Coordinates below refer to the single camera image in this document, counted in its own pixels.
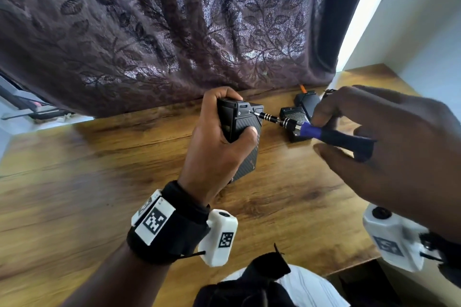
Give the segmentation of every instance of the finger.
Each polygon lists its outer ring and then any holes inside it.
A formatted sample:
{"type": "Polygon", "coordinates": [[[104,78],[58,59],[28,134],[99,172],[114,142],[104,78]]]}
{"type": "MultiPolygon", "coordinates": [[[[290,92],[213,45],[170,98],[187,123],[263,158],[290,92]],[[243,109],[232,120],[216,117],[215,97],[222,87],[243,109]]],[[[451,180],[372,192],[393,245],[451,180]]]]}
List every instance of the finger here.
{"type": "Polygon", "coordinates": [[[314,150],[359,195],[373,184],[373,170],[369,165],[355,161],[339,148],[325,143],[314,145],[314,150]]]}
{"type": "Polygon", "coordinates": [[[258,131],[254,126],[249,126],[239,136],[237,141],[230,144],[237,157],[239,165],[245,160],[258,143],[258,131]]]}
{"type": "Polygon", "coordinates": [[[373,86],[365,86],[365,85],[353,85],[354,88],[369,92],[370,94],[374,94],[383,98],[384,100],[388,100],[394,103],[403,103],[404,101],[408,100],[412,96],[407,94],[402,94],[398,91],[383,89],[383,88],[375,88],[373,86]]]}
{"type": "Polygon", "coordinates": [[[228,86],[211,89],[203,95],[200,118],[211,124],[219,124],[217,102],[219,98],[232,98],[234,100],[243,100],[237,92],[228,86]]]}
{"type": "Polygon", "coordinates": [[[359,127],[354,129],[354,136],[361,136],[361,137],[367,137],[367,138],[375,138],[375,134],[368,129],[367,127],[360,125],[359,127]]]}
{"type": "Polygon", "coordinates": [[[311,123],[314,126],[324,126],[338,112],[379,132],[388,129],[390,119],[400,118],[402,114],[395,103],[361,89],[344,86],[317,104],[311,123]]]}

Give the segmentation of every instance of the left hand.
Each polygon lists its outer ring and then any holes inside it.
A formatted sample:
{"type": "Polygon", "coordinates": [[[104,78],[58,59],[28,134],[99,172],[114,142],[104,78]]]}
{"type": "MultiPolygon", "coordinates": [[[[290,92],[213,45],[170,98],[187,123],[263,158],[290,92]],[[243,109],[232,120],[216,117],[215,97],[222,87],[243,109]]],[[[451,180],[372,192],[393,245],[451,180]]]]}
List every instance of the left hand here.
{"type": "Polygon", "coordinates": [[[218,98],[243,100],[233,89],[211,89],[203,96],[200,118],[192,133],[179,185],[207,205],[234,177],[238,167],[256,147],[258,133],[247,127],[239,139],[229,143],[218,116],[218,98]]]}

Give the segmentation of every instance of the screwdriver handle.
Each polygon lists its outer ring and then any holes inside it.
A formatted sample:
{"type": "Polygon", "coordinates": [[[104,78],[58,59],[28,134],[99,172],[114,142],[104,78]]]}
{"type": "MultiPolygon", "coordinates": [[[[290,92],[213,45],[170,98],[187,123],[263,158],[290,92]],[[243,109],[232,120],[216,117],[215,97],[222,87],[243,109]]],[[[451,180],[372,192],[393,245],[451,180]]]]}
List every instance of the screwdriver handle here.
{"type": "Polygon", "coordinates": [[[354,153],[354,159],[360,162],[372,157],[376,140],[367,137],[347,135],[337,130],[319,128],[308,122],[301,126],[301,136],[314,137],[332,146],[341,147],[354,153]]]}

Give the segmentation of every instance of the hand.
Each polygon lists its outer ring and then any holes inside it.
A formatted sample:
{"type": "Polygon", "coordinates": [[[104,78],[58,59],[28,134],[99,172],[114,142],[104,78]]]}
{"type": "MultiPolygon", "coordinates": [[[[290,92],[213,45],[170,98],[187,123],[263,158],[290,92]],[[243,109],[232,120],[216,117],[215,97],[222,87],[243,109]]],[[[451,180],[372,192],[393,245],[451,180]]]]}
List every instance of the hand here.
{"type": "Polygon", "coordinates": [[[192,133],[179,185],[207,205],[234,177],[238,167],[256,147],[258,133],[247,127],[239,139],[229,143],[221,130],[218,98],[243,100],[233,89],[221,87],[203,96],[200,118],[192,133]]]}
{"type": "Polygon", "coordinates": [[[340,112],[376,139],[372,158],[356,162],[338,148],[315,151],[360,197],[461,243],[461,125],[436,100],[356,85],[322,100],[312,124],[340,112]]]}

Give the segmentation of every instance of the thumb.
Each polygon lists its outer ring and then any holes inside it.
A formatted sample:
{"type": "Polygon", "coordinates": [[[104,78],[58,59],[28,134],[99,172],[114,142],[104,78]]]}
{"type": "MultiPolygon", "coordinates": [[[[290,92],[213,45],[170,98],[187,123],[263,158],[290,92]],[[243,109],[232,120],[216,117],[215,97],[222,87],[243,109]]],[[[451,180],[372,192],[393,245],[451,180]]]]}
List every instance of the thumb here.
{"type": "Polygon", "coordinates": [[[356,161],[339,148],[318,143],[314,145],[314,151],[353,191],[361,193],[363,189],[373,184],[372,168],[356,161]]]}
{"type": "Polygon", "coordinates": [[[248,154],[258,144],[258,131],[254,126],[249,126],[239,136],[237,141],[230,144],[232,150],[237,155],[239,163],[242,163],[248,154]]]}

